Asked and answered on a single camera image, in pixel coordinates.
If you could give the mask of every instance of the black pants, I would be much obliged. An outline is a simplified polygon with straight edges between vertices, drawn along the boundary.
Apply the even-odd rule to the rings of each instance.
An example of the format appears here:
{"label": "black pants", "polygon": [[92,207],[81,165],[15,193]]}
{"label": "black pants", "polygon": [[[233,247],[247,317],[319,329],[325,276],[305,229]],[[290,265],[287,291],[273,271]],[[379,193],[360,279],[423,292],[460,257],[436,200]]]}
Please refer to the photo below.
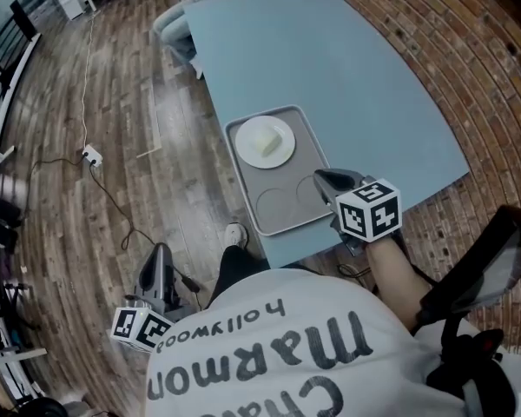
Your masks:
{"label": "black pants", "polygon": [[224,250],[220,261],[220,274],[214,286],[207,308],[224,290],[245,278],[268,269],[266,261],[255,259],[249,252],[238,246]]}

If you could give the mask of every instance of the white t-shirt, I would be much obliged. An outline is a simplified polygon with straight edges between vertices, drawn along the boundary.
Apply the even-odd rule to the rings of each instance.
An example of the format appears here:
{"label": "white t-shirt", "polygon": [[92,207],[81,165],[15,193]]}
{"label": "white t-shirt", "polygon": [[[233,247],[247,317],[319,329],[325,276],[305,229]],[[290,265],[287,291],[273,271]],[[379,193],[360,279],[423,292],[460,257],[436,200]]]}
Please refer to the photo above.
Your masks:
{"label": "white t-shirt", "polygon": [[464,415],[425,385],[439,364],[348,281],[275,269],[178,322],[152,352],[147,417]]}

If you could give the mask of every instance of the black railing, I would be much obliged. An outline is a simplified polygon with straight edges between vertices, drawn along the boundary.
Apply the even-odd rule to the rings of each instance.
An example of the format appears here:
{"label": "black railing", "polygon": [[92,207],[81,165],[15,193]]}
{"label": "black railing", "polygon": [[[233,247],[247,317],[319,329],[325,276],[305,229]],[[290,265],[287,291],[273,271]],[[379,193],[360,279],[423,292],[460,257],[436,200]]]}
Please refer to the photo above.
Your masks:
{"label": "black railing", "polygon": [[36,34],[35,27],[18,1],[11,4],[12,16],[0,30],[0,102],[10,88],[27,45]]}

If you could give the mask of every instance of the shoe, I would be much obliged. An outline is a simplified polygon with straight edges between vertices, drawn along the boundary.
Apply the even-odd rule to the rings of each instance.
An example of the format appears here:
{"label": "shoe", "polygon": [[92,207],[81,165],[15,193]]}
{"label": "shoe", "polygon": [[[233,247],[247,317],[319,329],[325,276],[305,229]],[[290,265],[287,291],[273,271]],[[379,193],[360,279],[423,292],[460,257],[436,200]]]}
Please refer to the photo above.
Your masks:
{"label": "shoe", "polygon": [[202,77],[202,66],[201,66],[201,63],[199,62],[199,57],[197,55],[195,55],[195,57],[193,57],[189,61],[189,63],[191,64],[191,66],[195,70],[195,76],[197,77],[197,80],[201,80],[201,77]]}
{"label": "shoe", "polygon": [[247,229],[238,222],[232,222],[226,227],[224,232],[224,245],[228,248],[230,246],[237,246],[245,248],[249,242],[249,233]]}

